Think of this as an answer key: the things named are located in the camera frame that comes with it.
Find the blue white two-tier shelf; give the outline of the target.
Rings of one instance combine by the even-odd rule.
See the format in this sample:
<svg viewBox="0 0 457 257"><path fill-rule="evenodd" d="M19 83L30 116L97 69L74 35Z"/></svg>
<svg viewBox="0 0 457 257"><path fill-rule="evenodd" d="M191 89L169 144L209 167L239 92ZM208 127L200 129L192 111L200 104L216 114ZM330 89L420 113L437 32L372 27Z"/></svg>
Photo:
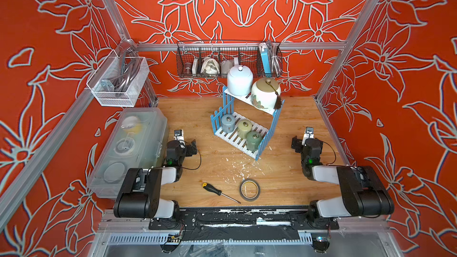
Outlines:
<svg viewBox="0 0 457 257"><path fill-rule="evenodd" d="M223 141L227 142L228 144L234 146L246 155L250 156L254 160L258 161L261 158L262 153L268 146L268 143L274 136L274 132L276 130L285 101L282 101L282 106L280 107L280 109L262 109L262 111L270 114L273 117L270 128L266 128L235 111L234 102L236 99L253 107L251 101L247 98L247 96L234 96L229 92L227 87L224 86L222 98L222 107L214 111L214 114L211 114L211 126L214 135L222 139ZM223 117L225 115L233 116L234 131L229 133L223 130ZM251 151L248 149L248 140L246 138L242 138L238 133L238 124L240 122L247 121L252 124L251 130L257 132L261 137L260 143L255 151Z"/></svg>

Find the small blue-grey tea canister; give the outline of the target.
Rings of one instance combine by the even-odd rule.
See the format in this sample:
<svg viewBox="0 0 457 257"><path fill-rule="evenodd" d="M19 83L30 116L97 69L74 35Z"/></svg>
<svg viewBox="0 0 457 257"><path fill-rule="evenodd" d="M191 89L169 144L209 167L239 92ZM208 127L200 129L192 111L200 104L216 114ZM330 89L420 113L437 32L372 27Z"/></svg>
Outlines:
<svg viewBox="0 0 457 257"><path fill-rule="evenodd" d="M221 128L225 133L233 133L235 129L236 119L231 114L225 114L221 118Z"/></svg>

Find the small yellow-green tea canister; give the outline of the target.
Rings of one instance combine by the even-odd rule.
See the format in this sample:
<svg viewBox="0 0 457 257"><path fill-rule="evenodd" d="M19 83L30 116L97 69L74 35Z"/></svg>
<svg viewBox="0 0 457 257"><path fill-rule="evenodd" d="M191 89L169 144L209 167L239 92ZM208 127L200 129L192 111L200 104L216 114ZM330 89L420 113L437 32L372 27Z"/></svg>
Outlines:
<svg viewBox="0 0 457 257"><path fill-rule="evenodd" d="M252 131L252 123L247 119L240 120L238 122L238 136L241 139L246 139L247 134Z"/></svg>

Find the cream floral tea canister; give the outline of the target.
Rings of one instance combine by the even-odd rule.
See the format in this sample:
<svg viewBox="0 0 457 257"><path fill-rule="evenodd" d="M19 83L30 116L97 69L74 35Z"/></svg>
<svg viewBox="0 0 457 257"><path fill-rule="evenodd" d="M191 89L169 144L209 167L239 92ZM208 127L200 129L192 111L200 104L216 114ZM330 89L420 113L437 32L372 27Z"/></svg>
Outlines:
<svg viewBox="0 0 457 257"><path fill-rule="evenodd" d="M264 110L280 109L281 87L279 83L269 77L257 80L251 89L251 103L255 108Z"/></svg>

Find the white ceramic tea canister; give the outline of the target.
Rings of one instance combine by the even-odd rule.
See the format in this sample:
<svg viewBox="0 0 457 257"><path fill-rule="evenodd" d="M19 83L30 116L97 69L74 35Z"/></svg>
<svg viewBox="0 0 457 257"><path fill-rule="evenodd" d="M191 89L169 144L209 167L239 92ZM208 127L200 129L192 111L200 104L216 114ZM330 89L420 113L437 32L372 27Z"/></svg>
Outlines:
<svg viewBox="0 0 457 257"><path fill-rule="evenodd" d="M253 73L245 65L232 67L227 75L228 91L234 96L246 96L251 92Z"/></svg>

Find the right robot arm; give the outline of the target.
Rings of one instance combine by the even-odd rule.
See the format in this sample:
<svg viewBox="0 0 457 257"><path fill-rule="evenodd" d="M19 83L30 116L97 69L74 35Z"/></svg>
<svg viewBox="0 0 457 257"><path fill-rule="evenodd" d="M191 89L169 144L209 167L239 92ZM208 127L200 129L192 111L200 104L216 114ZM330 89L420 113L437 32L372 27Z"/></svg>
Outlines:
<svg viewBox="0 0 457 257"><path fill-rule="evenodd" d="M315 138L292 138L291 148L301 155L304 176L315 182L336 184L336 198L312 201L309 219L336 217L377 218L395 210L393 199L370 166L337 166L321 162L324 142Z"/></svg>

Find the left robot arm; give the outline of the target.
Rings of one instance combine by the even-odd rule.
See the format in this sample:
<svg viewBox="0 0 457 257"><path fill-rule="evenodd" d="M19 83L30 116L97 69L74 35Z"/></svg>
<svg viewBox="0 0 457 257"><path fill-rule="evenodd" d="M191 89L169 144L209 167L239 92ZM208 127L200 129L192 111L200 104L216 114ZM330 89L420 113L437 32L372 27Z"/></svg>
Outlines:
<svg viewBox="0 0 457 257"><path fill-rule="evenodd" d="M114 203L115 217L178 221L179 204L160 198L161 187L178 182L182 176L184 159L197 153L196 140L172 140L167 143L162 167L129 169Z"/></svg>

